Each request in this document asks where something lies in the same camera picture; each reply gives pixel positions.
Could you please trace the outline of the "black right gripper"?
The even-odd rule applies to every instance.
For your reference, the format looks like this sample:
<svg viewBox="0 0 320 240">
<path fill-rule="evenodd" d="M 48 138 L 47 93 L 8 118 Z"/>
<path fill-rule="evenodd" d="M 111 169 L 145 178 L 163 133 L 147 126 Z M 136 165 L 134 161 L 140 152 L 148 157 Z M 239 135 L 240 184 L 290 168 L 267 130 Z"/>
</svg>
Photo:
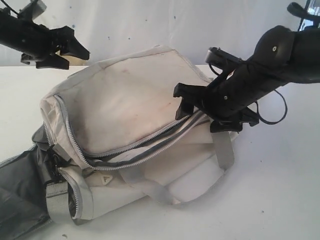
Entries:
<svg viewBox="0 0 320 240">
<path fill-rule="evenodd" d="M 175 120 L 192 116 L 196 112 L 195 100 L 202 99 L 203 111 L 213 118 L 212 133 L 240 132 L 243 124 L 253 127 L 262 121 L 258 112 L 248 106 L 275 90 L 275 78 L 263 67 L 245 62 L 237 66 L 232 76 L 226 78 L 223 72 L 208 87 L 178 83 L 173 97 L 182 99 Z"/>
</svg>

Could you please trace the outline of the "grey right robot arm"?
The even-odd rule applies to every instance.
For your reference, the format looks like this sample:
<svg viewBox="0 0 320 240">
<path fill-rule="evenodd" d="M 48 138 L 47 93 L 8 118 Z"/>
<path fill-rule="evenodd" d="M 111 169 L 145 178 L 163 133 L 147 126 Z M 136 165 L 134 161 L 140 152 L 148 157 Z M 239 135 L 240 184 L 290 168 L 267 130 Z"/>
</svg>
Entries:
<svg viewBox="0 0 320 240">
<path fill-rule="evenodd" d="M 278 25 L 260 38 L 246 60 L 211 47 L 205 61 L 221 73 L 206 86 L 177 84 L 173 96 L 181 103 L 175 118 L 199 109 L 212 119 L 212 133 L 240 132 L 244 123 L 255 126 L 263 120 L 258 111 L 249 109 L 251 104 L 288 83 L 320 81 L 320 31 L 291 31 Z"/>
</svg>

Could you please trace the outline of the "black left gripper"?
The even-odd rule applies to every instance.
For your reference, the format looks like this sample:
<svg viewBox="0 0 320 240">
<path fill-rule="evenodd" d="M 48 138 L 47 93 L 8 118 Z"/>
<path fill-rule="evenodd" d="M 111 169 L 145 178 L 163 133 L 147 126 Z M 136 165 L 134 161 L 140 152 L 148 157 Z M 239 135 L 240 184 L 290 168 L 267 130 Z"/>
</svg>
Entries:
<svg viewBox="0 0 320 240">
<path fill-rule="evenodd" d="M 36 24 L 31 13 L 14 17 L 9 9 L 0 11 L 0 44 L 21 52 L 22 63 L 36 63 L 37 69 L 68 70 L 63 56 L 89 60 L 90 52 L 75 38 L 75 31 L 64 26 L 49 29 Z"/>
</svg>

